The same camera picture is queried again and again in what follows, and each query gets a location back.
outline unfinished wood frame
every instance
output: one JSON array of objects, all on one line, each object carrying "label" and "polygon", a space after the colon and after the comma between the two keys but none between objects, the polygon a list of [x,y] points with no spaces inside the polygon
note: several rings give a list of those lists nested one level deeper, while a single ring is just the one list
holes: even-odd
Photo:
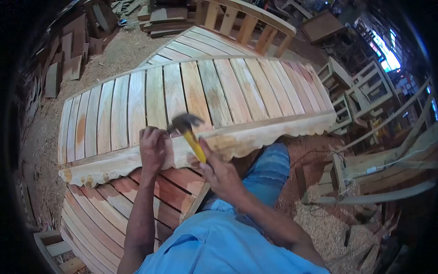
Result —
[{"label": "unfinished wood frame", "polygon": [[[260,20],[266,23],[267,26],[265,27],[254,49],[257,53],[261,55],[264,55],[266,53],[275,35],[278,31],[280,31],[283,32],[286,37],[284,38],[282,44],[278,47],[274,56],[281,57],[297,32],[297,30],[292,25],[286,23],[279,17],[244,1],[200,0],[198,2],[197,9],[201,9],[202,7],[204,7],[205,9],[206,5],[202,5],[202,2],[209,2],[207,16],[204,19],[205,14],[203,12],[197,12],[195,19],[196,25],[203,25],[207,29],[227,37],[230,37],[230,31],[234,24],[234,21],[236,20],[237,13],[243,12],[245,14],[245,19],[236,37],[236,41],[245,47],[248,47],[248,41],[251,38],[257,22]],[[220,9],[220,6],[225,6],[226,12],[222,24],[219,27],[220,30],[217,31],[215,30],[215,23],[218,16],[217,10]]]}]

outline man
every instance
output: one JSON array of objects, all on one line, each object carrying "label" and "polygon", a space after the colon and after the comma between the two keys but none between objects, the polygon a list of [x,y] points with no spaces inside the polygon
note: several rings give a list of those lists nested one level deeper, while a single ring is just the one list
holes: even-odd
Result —
[{"label": "man", "polygon": [[169,136],[147,127],[140,138],[143,169],[118,273],[328,273],[310,236],[273,209],[290,170],[283,144],[267,147],[242,182],[201,139],[208,163],[200,167],[216,196],[153,253],[154,184]]}]

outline dirt floor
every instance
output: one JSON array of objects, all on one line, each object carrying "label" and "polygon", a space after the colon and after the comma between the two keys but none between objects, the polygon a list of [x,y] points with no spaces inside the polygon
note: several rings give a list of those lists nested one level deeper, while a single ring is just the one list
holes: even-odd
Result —
[{"label": "dirt floor", "polygon": [[[135,22],[135,17],[136,13],[133,13],[128,21]],[[40,229],[45,230],[49,226],[52,229],[59,228],[60,209],[66,189],[65,183],[58,176],[57,168],[58,127],[64,100],[99,80],[136,68],[169,39],[151,39],[140,31],[138,23],[133,23],[115,35],[103,54],[91,56],[80,80],[63,82],[56,99],[42,99],[35,119],[21,144],[18,176],[19,180],[28,184],[34,216]],[[283,57],[304,63],[310,62],[318,71],[327,57],[321,52],[318,53],[319,56],[312,54],[311,51],[315,51],[315,48],[306,48],[309,44],[301,40],[302,37],[300,41],[293,43],[296,52],[286,51]],[[276,209],[303,226],[333,273],[359,273],[356,267],[367,247],[373,242],[372,234],[363,231],[362,235],[365,236],[350,240],[351,244],[348,247],[344,247],[343,242],[347,227],[358,224],[354,214],[360,211],[361,207],[302,204],[295,172],[297,167],[324,157],[329,151],[329,144],[340,146],[342,141],[318,135],[283,141],[290,151],[291,173]],[[248,159],[240,160],[240,169],[245,169]]]}]

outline wood grain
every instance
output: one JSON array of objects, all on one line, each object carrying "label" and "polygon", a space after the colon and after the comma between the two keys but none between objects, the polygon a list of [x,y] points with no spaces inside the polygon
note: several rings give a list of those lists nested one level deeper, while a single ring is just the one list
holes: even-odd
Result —
[{"label": "wood grain", "polygon": [[129,146],[127,127],[128,88],[129,75],[116,79],[111,107],[112,151],[127,148]]},{"label": "wood grain", "polygon": [[214,60],[234,124],[251,122],[251,114],[228,59]]},{"label": "wood grain", "polygon": [[232,125],[231,113],[213,61],[199,61],[198,66],[213,125],[215,127]]},{"label": "wood grain", "polygon": [[258,93],[257,86],[246,66],[245,60],[230,59],[230,63],[245,95],[252,119],[254,121],[269,119],[263,100]]},{"label": "wood grain", "polygon": [[140,144],[139,132],[146,127],[145,71],[131,74],[128,94],[128,137],[130,146]]},{"label": "wood grain", "polygon": [[184,93],[189,113],[194,114],[205,121],[205,123],[201,124],[199,127],[193,128],[194,132],[212,130],[213,127],[210,121],[210,114],[208,113],[208,106],[205,100],[197,63],[181,63],[181,74],[183,76]]}]

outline wooden plank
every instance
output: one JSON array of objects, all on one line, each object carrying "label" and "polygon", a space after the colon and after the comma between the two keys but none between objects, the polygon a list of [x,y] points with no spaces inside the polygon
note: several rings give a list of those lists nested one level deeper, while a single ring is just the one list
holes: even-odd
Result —
[{"label": "wooden plank", "polygon": [[191,46],[195,49],[201,50],[203,52],[205,52],[206,54],[212,55],[212,56],[220,56],[220,55],[229,55],[215,47],[212,47],[210,45],[201,43],[195,39],[186,37],[186,36],[181,36],[178,37],[176,39],[177,42],[180,42],[181,44],[187,45],[187,46]]},{"label": "wooden plank", "polygon": [[67,99],[65,100],[64,107],[62,108],[58,135],[58,164],[65,164],[67,162],[67,131],[72,103],[73,99]]},{"label": "wooden plank", "polygon": [[274,68],[272,67],[271,62],[269,62],[269,60],[266,59],[258,59],[258,62],[262,67],[266,75],[266,78],[268,79],[269,84],[271,85],[272,90],[275,93],[277,102],[280,106],[283,115],[284,116],[294,115],[295,113],[287,96],[286,90],[283,88],[283,85],[280,79],[278,78],[278,75],[275,72]]},{"label": "wooden plank", "polygon": [[114,80],[102,85],[97,116],[97,154],[111,151],[111,102]]},{"label": "wooden plank", "polygon": [[146,127],[145,71],[131,74],[128,94],[128,137],[130,146],[140,144],[139,132]]},{"label": "wooden plank", "polygon": [[146,116],[148,117],[148,126],[166,129],[166,104],[164,101],[162,75],[162,67],[148,69],[148,77],[146,79]]},{"label": "wooden plank", "polygon": [[208,106],[199,76],[196,61],[181,63],[181,74],[184,82],[184,94],[188,112],[200,117],[205,123],[194,128],[194,132],[205,132],[213,129],[208,113]]},{"label": "wooden plank", "polygon": [[198,67],[213,125],[216,128],[233,125],[228,103],[213,61],[198,61]]},{"label": "wooden plank", "polygon": [[81,102],[81,96],[76,96],[73,99],[73,105],[71,106],[70,119],[68,120],[68,132],[67,132],[67,162],[73,162],[75,160],[74,145],[76,143],[76,121],[78,119],[79,104]]},{"label": "wooden plank", "polygon": [[173,119],[181,113],[187,113],[179,63],[164,66],[164,87],[167,117]]},{"label": "wooden plank", "polygon": [[234,124],[251,122],[251,114],[230,61],[228,59],[217,59],[214,60],[214,62],[230,107]]},{"label": "wooden plank", "polygon": [[210,37],[201,35],[197,32],[187,32],[186,34],[184,34],[184,36],[186,37],[190,37],[194,40],[197,40],[199,42],[205,43],[207,45],[213,46],[229,55],[245,55],[244,53],[236,50],[235,48],[228,46],[227,44],[224,44],[220,41],[217,41],[215,39],[212,39]]},{"label": "wooden plank", "polygon": [[263,100],[258,93],[254,79],[246,66],[245,60],[230,59],[230,63],[245,95],[252,119],[254,121],[269,119]]},{"label": "wooden plank", "polygon": [[277,99],[257,59],[245,59],[270,118],[282,117]]},{"label": "wooden plank", "polygon": [[254,31],[257,22],[258,19],[256,17],[249,14],[245,15],[244,22],[240,27],[239,33],[237,34],[236,41],[246,46],[249,39],[251,38],[252,32]]},{"label": "wooden plank", "polygon": [[207,18],[205,19],[205,24],[204,24],[206,28],[211,30],[215,29],[216,19],[218,16],[218,9],[220,9],[220,6],[217,3],[210,3],[208,5]]},{"label": "wooden plank", "polygon": [[127,148],[127,107],[128,107],[129,75],[119,77],[114,84],[113,102],[111,106],[111,150]]},{"label": "wooden plank", "polygon": [[85,158],[85,121],[87,119],[88,100],[91,90],[82,94],[79,104],[78,118],[76,121],[75,134],[75,159],[80,160]]},{"label": "wooden plank", "polygon": [[233,28],[234,25],[234,20],[236,19],[237,13],[239,11],[232,8],[232,7],[226,7],[225,10],[225,16],[223,17],[222,20],[222,25],[220,26],[220,34],[225,35],[225,36],[229,36],[231,29]]},{"label": "wooden plank", "polygon": [[283,66],[284,70],[289,76],[289,80],[292,83],[300,99],[299,101],[301,102],[301,105],[303,106],[305,113],[314,113],[314,109],[310,103],[306,91],[304,90],[304,87],[301,85],[300,81],[298,80],[297,74],[294,72],[294,70],[288,63],[280,62],[280,64]]},{"label": "wooden plank", "polygon": [[102,86],[99,85],[91,89],[90,99],[88,100],[87,119],[85,121],[85,157],[97,155],[96,135],[97,135],[97,114],[99,109],[100,92]]},{"label": "wooden plank", "polygon": [[271,45],[277,33],[278,33],[277,29],[271,27],[270,25],[266,25],[265,29],[263,30],[260,37],[258,38],[254,50],[260,53],[261,55],[264,55],[268,51],[268,48]]},{"label": "wooden plank", "polygon": [[290,104],[292,105],[293,111],[295,114],[304,114],[304,108],[298,97],[297,91],[290,81],[287,73],[281,63],[279,61],[269,61],[274,68],[278,78],[280,79],[281,84],[283,85],[284,90],[287,93]]},{"label": "wooden plank", "polygon": [[80,270],[84,267],[85,267],[85,264],[78,257],[70,259],[67,262],[64,262],[64,263],[59,265],[59,268],[62,270],[62,272],[64,274],[74,274],[78,270]]}]

